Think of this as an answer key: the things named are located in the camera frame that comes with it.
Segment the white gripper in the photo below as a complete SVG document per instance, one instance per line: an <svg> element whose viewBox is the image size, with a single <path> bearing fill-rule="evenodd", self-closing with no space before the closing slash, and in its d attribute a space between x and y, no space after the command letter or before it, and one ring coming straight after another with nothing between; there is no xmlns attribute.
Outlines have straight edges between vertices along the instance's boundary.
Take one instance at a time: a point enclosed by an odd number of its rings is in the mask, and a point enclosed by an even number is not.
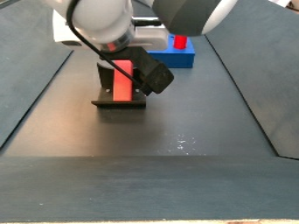
<svg viewBox="0 0 299 224"><path fill-rule="evenodd" d="M87 50L89 47L79 40L67 26L63 16L55 11L53 13L54 41L65 44L73 50ZM142 46L147 51L163 51L169 47L169 31L165 26L138 26L135 38L130 46Z"/></svg>

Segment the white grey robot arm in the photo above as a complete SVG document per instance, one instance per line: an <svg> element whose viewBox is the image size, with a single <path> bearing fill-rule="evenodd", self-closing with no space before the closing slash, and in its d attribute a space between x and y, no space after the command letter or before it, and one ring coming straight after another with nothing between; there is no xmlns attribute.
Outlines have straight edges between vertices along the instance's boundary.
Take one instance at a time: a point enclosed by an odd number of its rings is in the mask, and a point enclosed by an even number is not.
<svg viewBox="0 0 299 224"><path fill-rule="evenodd" d="M169 33L197 37L230 14L238 0L143 0L151 14L137 14L134 0L45 0L99 50L166 47Z"/></svg>

